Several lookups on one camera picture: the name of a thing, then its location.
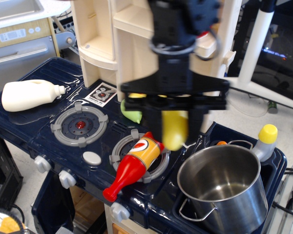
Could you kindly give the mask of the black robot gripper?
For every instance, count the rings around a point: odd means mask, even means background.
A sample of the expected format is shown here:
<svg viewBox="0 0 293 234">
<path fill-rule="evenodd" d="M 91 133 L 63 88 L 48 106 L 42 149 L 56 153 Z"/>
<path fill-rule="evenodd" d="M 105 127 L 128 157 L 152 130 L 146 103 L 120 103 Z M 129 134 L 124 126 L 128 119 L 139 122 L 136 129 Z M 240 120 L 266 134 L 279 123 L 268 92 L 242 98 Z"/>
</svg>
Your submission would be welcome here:
<svg viewBox="0 0 293 234">
<path fill-rule="evenodd" d="M 196 41 L 169 45 L 152 37 L 150 49 L 158 56 L 153 74 L 122 83 L 128 110 L 139 110 L 156 140 L 162 140 L 162 110 L 188 112 L 187 142 L 194 142 L 210 128 L 208 110 L 226 108 L 229 82 L 195 73 L 189 68 L 189 55 Z"/>
</svg>

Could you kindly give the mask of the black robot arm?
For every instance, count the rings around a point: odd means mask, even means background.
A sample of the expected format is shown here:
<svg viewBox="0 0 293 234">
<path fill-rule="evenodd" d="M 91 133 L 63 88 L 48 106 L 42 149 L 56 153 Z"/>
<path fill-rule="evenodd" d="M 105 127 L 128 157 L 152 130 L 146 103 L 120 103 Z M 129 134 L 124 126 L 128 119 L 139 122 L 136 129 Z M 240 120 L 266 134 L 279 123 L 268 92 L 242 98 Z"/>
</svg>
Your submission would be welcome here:
<svg viewBox="0 0 293 234">
<path fill-rule="evenodd" d="M 191 71 L 196 38 L 219 21 L 216 0 L 151 0 L 154 35 L 151 50 L 158 70 L 121 85 L 125 107 L 141 111 L 154 138 L 176 150 L 195 137 L 209 110 L 223 110 L 229 83 Z"/>
</svg>

